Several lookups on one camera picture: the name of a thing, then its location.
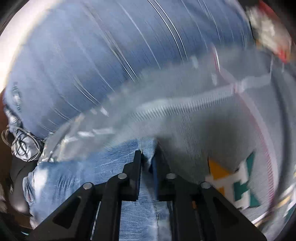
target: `yellow shape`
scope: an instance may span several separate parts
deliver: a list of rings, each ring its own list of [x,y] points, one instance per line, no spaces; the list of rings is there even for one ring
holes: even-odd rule
[[[288,201],[290,201],[291,198],[291,194],[289,196],[287,196],[286,198],[284,198],[282,201],[280,201],[276,208],[280,208],[281,206],[284,206]]]
[[[215,163],[212,160],[208,160],[209,168],[210,168],[210,174],[213,176],[214,180],[224,178],[230,175],[230,173],[225,170],[223,167],[221,167],[219,164]]]
[[[218,188],[218,191],[223,195],[223,196],[225,196],[225,191],[224,191],[224,188],[222,187],[222,188]]]

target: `jeans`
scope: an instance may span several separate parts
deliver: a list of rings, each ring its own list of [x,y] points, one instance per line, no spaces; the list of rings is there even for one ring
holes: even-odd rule
[[[154,196],[153,176],[147,171],[155,153],[153,138],[135,139],[114,148],[91,153],[83,161],[42,162],[23,180],[24,195],[35,227],[85,182],[99,184],[121,173],[132,162],[136,150],[144,156],[139,199],[123,202],[120,240],[171,240],[166,202]]]
[[[44,139],[146,68],[187,61],[212,45],[252,43],[232,2],[65,0],[22,46],[4,102]]]

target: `black metal bracket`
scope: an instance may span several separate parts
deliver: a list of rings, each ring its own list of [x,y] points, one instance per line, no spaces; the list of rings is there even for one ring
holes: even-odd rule
[[[172,173],[159,150],[152,169],[157,198],[167,201],[172,210],[173,241],[266,241],[209,183],[196,185]],[[122,173],[102,184],[83,184],[27,240],[90,240],[91,233],[92,240],[118,240],[121,202],[138,199],[140,176],[141,151],[136,151],[133,162],[126,164]]]
[[[141,151],[137,150],[122,173],[98,185],[83,184],[27,240],[89,240],[98,208],[92,240],[118,240],[121,202],[138,199],[140,176]]]
[[[266,241],[265,236],[209,183],[171,173],[163,155],[152,162],[159,201],[170,201],[173,241]]]

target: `metal screw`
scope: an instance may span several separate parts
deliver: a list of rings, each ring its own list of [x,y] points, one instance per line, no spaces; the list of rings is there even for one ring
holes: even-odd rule
[[[83,184],[83,188],[86,189],[86,190],[87,189],[90,189],[91,187],[92,187],[92,184],[91,183],[84,183]]]
[[[166,178],[169,179],[169,180],[173,180],[173,179],[175,179],[176,177],[177,177],[177,176],[176,176],[175,173],[168,173],[168,174],[166,175]]]
[[[127,175],[125,173],[118,174],[119,179],[126,179]]]
[[[207,182],[203,182],[203,183],[201,184],[201,186],[202,186],[203,189],[208,189],[208,188],[211,187],[211,184],[209,184],[209,183],[207,183]]]

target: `white stripe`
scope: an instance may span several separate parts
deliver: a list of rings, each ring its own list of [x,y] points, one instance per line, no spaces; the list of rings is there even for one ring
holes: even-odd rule
[[[296,190],[293,190],[293,193],[291,195],[291,202],[288,204],[287,210],[284,213],[284,217],[288,214],[289,210],[294,207],[294,205],[296,204]]]
[[[211,18],[213,19],[213,22],[214,22],[214,24],[215,24],[215,26],[216,26],[217,34],[218,34],[218,37],[219,37],[219,41],[221,42],[221,40],[220,40],[220,35],[219,35],[219,31],[218,31],[218,27],[217,27],[216,21],[215,21],[215,19],[214,19],[214,16],[212,15],[212,13],[211,13],[211,12],[209,11],[209,9],[207,8],[207,5],[205,4],[204,0],[202,0],[202,1],[203,1],[203,3],[204,3],[204,5],[205,5],[205,7],[206,7],[206,9],[207,9],[207,11],[208,11],[208,13],[210,14]]]
[[[128,72],[128,70],[126,69],[126,67],[124,66],[124,64],[122,63],[121,59],[119,58],[118,54],[114,51],[114,49],[112,48],[108,38],[106,37],[106,34],[103,32],[103,30],[101,29],[100,25],[98,24],[96,18],[93,16],[94,13],[92,13],[90,11],[90,9],[87,6],[84,6],[84,12],[85,14],[89,17],[89,19],[96,24],[96,26],[98,27],[98,29],[100,30],[100,36],[103,38],[103,40],[106,42],[106,44],[108,45],[109,49],[112,51],[112,53],[114,54],[114,56],[117,58],[117,60],[119,61],[119,63],[121,64],[121,66],[123,67],[123,69],[125,70],[125,72],[128,74],[128,76],[131,78],[131,80],[133,82],[135,82],[135,80],[133,79],[133,77],[131,76],[131,74]],[[126,61],[125,57],[123,56],[122,52],[120,51],[120,49],[118,48],[118,46],[116,45],[116,48],[118,49],[119,53],[122,55],[122,58],[125,60],[125,62],[127,63],[127,65],[131,68],[131,66],[129,65],[129,63]]]
[[[106,134],[114,134],[115,130],[112,127],[102,128],[102,129],[93,129],[93,132],[96,135],[106,135]]]
[[[259,216],[258,218],[254,219],[252,222],[252,224],[255,224],[257,222],[259,222],[261,219],[263,219],[266,215],[267,215],[268,212],[265,212],[263,213],[261,216]]]
[[[188,8],[186,7],[186,5],[185,5],[184,1],[183,1],[183,0],[181,0],[181,1],[182,1],[182,3],[184,4],[184,7],[186,8],[186,10],[187,10],[187,12],[188,12],[189,16],[191,17],[191,19],[193,20],[193,22],[195,22],[195,24],[196,24],[196,26],[197,26],[197,28],[198,28],[198,31],[199,31],[199,33],[200,33],[200,36],[202,37],[202,39],[203,39],[203,41],[204,41],[204,43],[205,43],[205,47],[206,47],[206,49],[207,49],[207,51],[208,51],[208,48],[207,48],[207,43],[206,43],[206,41],[205,41],[205,39],[204,39],[204,37],[203,37],[203,35],[202,35],[201,31],[200,31],[200,28],[199,28],[199,26],[198,26],[197,22],[194,20],[194,18],[193,18],[193,16],[192,16],[192,14],[189,12],[189,10],[188,10]]]
[[[280,196],[279,199],[283,199],[285,196],[287,196],[294,188],[295,184],[293,183],[291,186],[289,186]]]
[[[77,45],[79,46],[79,48],[82,50],[84,56],[87,58],[87,60],[89,61],[89,63],[92,65],[92,67],[95,69],[95,71],[97,72],[97,74],[102,78],[102,80],[112,89],[112,87],[108,84],[108,82],[105,80],[105,78],[101,75],[100,71],[98,70],[98,68],[96,67],[95,63],[93,62],[93,60],[91,59],[91,57],[89,56],[89,54],[86,52],[85,47],[83,46],[81,40],[79,39],[79,37],[77,37],[76,32],[72,26],[72,24],[70,23],[70,21],[68,20],[68,18],[64,15],[64,22],[67,23],[67,26],[71,29],[71,33],[72,36],[75,38]],[[96,100],[85,88],[83,88],[94,100]]]
[[[215,46],[213,46],[213,49],[215,51],[215,56],[216,56],[216,59],[217,59],[218,71],[220,72],[220,63],[219,63],[218,53],[217,53],[217,50],[216,50]]]
[[[217,2],[217,4],[219,5],[219,8],[221,9],[221,12],[223,13],[225,19],[226,19],[227,22],[228,22],[228,26],[229,26],[229,28],[230,28],[231,35],[232,35],[232,40],[233,40],[233,42],[234,42],[233,32],[232,32],[232,28],[231,28],[231,25],[230,25],[229,19],[228,19],[227,15],[225,14],[224,10],[223,10],[223,7],[222,7],[221,4],[220,4],[220,0],[219,0],[219,1],[216,0],[216,2]]]
[[[138,28],[138,26],[136,25],[136,23],[134,22],[134,20],[131,18],[131,16],[128,14],[128,12],[125,10],[125,8],[124,8],[120,3],[118,3],[118,4],[119,4],[119,6],[122,8],[122,10],[125,12],[125,14],[128,16],[128,18],[131,20],[131,22],[134,24],[134,26],[135,26],[136,29],[139,31],[139,33],[141,34],[142,38],[144,39],[145,43],[147,44],[148,48],[150,49],[150,52],[152,53],[152,55],[153,55],[153,57],[154,57],[154,59],[155,59],[157,65],[158,65],[158,67],[159,67],[159,69],[160,69],[159,63],[158,63],[158,61],[157,61],[157,59],[156,59],[154,53],[152,52],[152,49],[150,48],[149,44],[147,43],[147,41],[146,41],[144,35],[142,34],[141,30]]]
[[[209,18],[209,15],[206,13],[205,9],[203,8],[203,6],[200,4],[200,0],[197,0],[199,5],[200,5],[200,8],[204,11],[205,15]]]
[[[160,12],[159,12],[159,11],[156,9],[156,7],[153,5],[153,3],[152,3],[150,0],[148,0],[148,2],[149,2],[149,3],[151,4],[151,6],[155,9],[155,11],[158,13],[158,15],[161,17],[161,19],[163,20],[163,22],[164,22],[165,25],[167,26],[168,30],[170,31],[170,33],[171,33],[171,35],[173,36],[173,39],[174,39],[174,41],[175,41],[175,43],[176,43],[176,45],[177,45],[177,48],[178,48],[179,54],[180,54],[180,56],[181,56],[181,59],[182,59],[182,61],[184,61],[184,60],[183,60],[183,57],[182,57],[182,54],[181,54],[181,50],[180,50],[179,45],[178,45],[178,42],[177,42],[177,40],[176,40],[176,38],[175,38],[175,35],[173,34],[172,30],[170,29],[170,27],[168,26],[167,22],[164,20],[164,18],[163,18],[162,15],[160,14]]]
[[[87,99],[89,99],[90,102],[92,102],[95,106],[98,106],[95,102],[93,102],[85,93],[83,93],[83,91],[76,85],[74,84],[74,86],[81,92],[81,94],[83,94]]]
[[[51,123],[53,123],[54,125],[56,125],[57,126],[57,124],[56,123],[54,123],[54,122],[52,122],[50,119],[48,119]]]
[[[184,53],[185,53],[186,59],[188,60],[187,53],[186,53],[186,50],[185,50],[185,47],[184,47],[183,41],[182,41],[181,36],[179,35],[179,32],[177,31],[175,25],[174,25],[173,22],[170,20],[170,18],[168,17],[168,15],[166,14],[166,12],[163,10],[163,8],[159,5],[159,3],[158,3],[156,0],[154,0],[154,2],[156,2],[156,4],[160,7],[160,9],[163,11],[163,13],[165,14],[165,16],[168,18],[168,20],[170,21],[171,25],[173,26],[174,30],[176,31],[176,33],[177,33],[177,35],[178,35],[178,37],[179,37],[179,39],[180,39],[180,42],[181,42],[181,44],[182,44],[182,47],[183,47],[183,50],[184,50]]]
[[[60,117],[64,118],[65,120],[70,120],[69,117],[65,116],[63,113],[59,112],[57,109],[53,109],[53,111],[54,111],[56,114],[58,114]]]

